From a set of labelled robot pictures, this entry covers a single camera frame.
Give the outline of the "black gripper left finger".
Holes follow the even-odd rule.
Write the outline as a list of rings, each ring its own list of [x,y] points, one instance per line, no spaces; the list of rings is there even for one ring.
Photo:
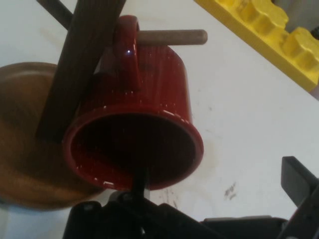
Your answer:
[[[210,239],[211,230],[167,204],[147,198],[146,169],[135,173],[132,188],[115,192],[106,205],[81,203],[71,209],[65,239]]]

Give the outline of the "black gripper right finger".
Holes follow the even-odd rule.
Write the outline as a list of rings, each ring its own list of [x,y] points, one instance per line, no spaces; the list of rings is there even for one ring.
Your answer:
[[[319,237],[319,179],[294,156],[282,158],[281,186],[297,210],[278,235],[279,239]]]

